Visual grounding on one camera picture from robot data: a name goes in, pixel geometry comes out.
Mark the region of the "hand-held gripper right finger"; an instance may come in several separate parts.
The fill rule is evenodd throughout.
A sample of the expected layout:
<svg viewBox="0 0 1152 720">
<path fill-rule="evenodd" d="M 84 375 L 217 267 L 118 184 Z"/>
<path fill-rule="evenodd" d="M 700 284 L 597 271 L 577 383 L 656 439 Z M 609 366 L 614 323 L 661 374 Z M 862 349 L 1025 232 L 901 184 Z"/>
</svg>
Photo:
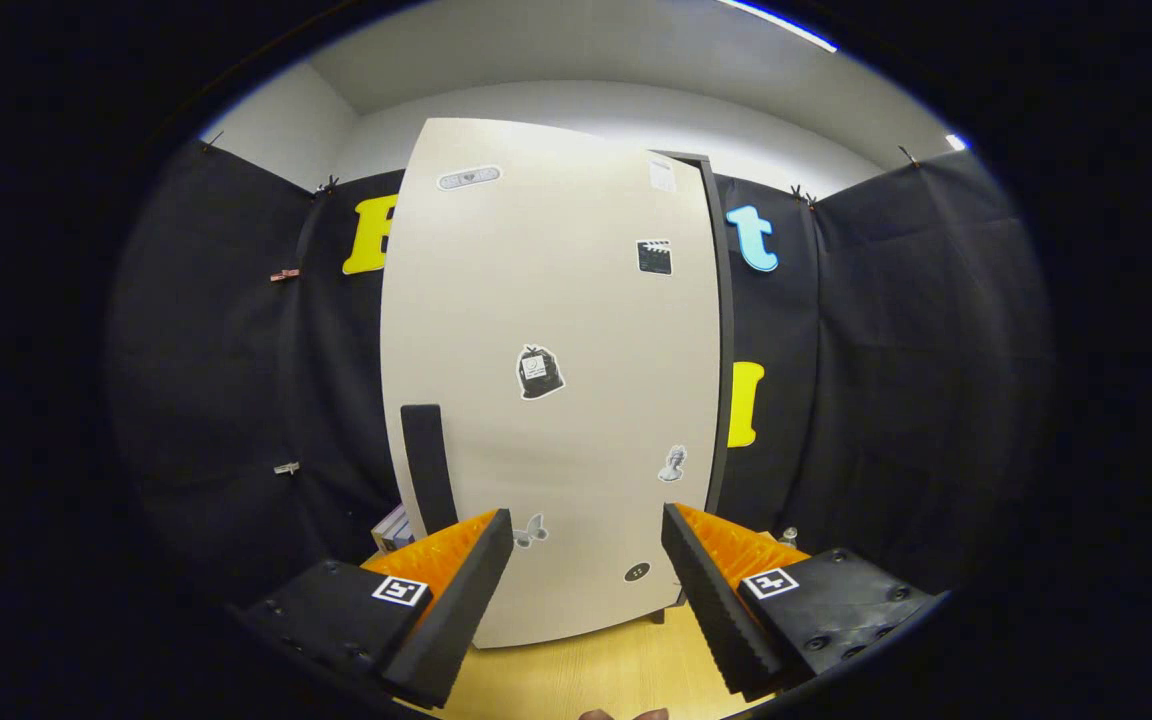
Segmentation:
<svg viewBox="0 0 1152 720">
<path fill-rule="evenodd" d="M 836 682 L 946 600 L 854 550 L 809 555 L 684 503 L 664 506 L 660 541 L 723 685 L 746 702 Z"/>
</svg>

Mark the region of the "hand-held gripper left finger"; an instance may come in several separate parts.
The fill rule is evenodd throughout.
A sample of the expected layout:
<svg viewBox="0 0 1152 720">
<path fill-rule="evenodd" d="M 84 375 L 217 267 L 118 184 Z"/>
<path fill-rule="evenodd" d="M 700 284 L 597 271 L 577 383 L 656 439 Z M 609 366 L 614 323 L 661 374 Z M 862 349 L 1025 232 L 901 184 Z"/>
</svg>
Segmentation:
<svg viewBox="0 0 1152 720">
<path fill-rule="evenodd" d="M 316 562 L 230 615 L 340 691 L 440 708 L 513 550 L 511 514 L 484 511 L 364 564 Z"/>
</svg>

